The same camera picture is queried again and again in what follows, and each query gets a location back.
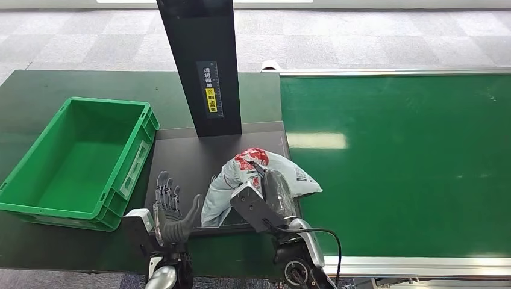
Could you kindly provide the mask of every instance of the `gray carpet floor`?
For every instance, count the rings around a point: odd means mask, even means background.
[[[238,67],[511,66],[511,11],[235,11]],[[156,10],[0,11],[0,84],[15,69],[175,71]],[[134,275],[1,270],[0,288],[140,288]],[[197,278],[195,288],[274,288]]]

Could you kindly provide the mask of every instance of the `crate handle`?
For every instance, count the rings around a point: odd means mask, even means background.
[[[124,195],[125,198],[127,198],[130,195],[131,190],[133,189],[133,186],[135,185],[135,180],[137,178],[137,175],[140,173],[143,165],[144,158],[149,151],[149,145],[145,143],[145,141],[140,142],[139,151],[137,152],[137,156],[135,157],[135,160],[133,160],[133,164],[131,164],[130,171],[128,172],[128,175],[124,179],[124,182],[122,183],[121,193]]]

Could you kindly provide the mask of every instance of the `white wall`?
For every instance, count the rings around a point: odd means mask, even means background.
[[[511,8],[511,0],[234,0],[234,7],[256,9]],[[0,0],[0,9],[12,8],[156,8],[156,1]]]

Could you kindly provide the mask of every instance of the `black cable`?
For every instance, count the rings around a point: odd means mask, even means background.
[[[272,226],[272,227],[277,229],[277,230],[279,230],[279,231],[286,232],[286,233],[297,234],[297,233],[306,233],[306,232],[324,232],[324,233],[329,233],[330,235],[334,236],[334,238],[337,241],[337,254],[339,255],[339,258],[338,258],[338,261],[337,261],[337,273],[336,273],[336,287],[337,287],[337,285],[339,283],[340,259],[342,257],[342,248],[340,246],[339,237],[337,236],[337,234],[334,231],[329,230],[329,229],[325,229],[325,228],[310,228],[310,229],[300,229],[300,230],[288,230],[288,229],[283,229],[283,228],[279,228],[279,227],[276,227],[276,226]]]

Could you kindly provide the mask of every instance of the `measuring scale sticker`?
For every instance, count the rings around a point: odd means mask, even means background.
[[[197,70],[201,81],[202,95],[204,95],[207,117],[209,119],[223,118],[224,110],[222,108],[216,61],[197,61]]]

